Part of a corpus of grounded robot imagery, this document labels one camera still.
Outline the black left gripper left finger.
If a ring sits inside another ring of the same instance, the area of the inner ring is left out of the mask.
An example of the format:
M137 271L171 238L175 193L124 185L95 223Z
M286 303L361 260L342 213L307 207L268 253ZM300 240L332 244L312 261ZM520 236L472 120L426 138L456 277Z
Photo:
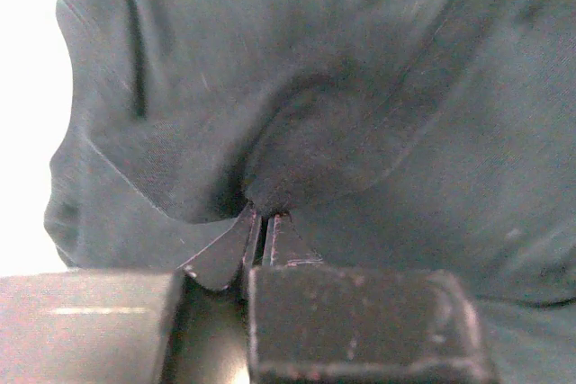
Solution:
M244 210L175 273L4 277L2 382L249 382L240 292L261 227Z

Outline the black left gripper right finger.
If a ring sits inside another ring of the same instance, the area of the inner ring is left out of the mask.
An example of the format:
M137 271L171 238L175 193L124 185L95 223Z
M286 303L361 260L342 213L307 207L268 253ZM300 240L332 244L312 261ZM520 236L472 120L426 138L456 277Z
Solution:
M254 383L496 383L482 322L444 271L323 263L287 216L245 282Z

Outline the black t-shirt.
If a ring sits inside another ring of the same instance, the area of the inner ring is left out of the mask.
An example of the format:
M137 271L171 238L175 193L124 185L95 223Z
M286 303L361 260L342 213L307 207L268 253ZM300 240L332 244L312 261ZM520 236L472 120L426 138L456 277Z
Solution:
M575 0L58 0L66 265L185 265L287 213L328 263L443 269L506 383L575 380Z

